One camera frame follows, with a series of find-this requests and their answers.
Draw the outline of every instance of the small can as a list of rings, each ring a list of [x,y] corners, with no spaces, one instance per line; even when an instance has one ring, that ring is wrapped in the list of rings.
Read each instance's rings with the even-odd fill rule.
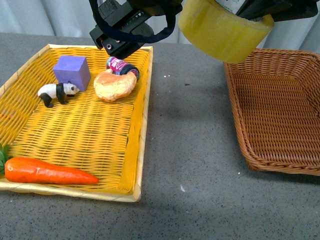
[[[139,70],[134,65],[111,56],[106,62],[106,68],[111,69],[116,75],[123,75],[129,72],[134,73],[136,79],[139,79]]]

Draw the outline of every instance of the panda figurine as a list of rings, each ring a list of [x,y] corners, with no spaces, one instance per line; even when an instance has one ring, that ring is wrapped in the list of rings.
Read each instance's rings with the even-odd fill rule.
[[[52,108],[54,106],[51,103],[52,99],[58,98],[59,103],[67,104],[66,96],[74,97],[77,92],[79,92],[79,88],[72,83],[51,83],[39,89],[38,97],[43,100],[47,108]]]

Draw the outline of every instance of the toy carrot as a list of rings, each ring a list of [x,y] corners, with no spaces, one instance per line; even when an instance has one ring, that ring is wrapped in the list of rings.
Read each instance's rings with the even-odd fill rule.
[[[80,169],[54,165],[39,159],[16,156],[9,158],[9,145],[0,144],[0,173],[15,183],[97,184],[99,180]]]

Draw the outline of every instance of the packing tape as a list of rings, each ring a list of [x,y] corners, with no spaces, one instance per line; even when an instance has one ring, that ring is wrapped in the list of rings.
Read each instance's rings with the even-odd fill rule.
[[[178,25],[198,49],[226,63],[240,63],[274,27],[271,15],[251,21],[236,16],[215,0],[186,0]]]

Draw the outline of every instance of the panda head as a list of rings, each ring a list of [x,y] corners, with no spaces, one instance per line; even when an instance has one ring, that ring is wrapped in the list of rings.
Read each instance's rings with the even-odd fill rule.
[[[65,94],[68,95],[75,95],[77,92],[79,92],[79,88],[77,88],[77,86],[72,83],[64,83],[63,90]]]

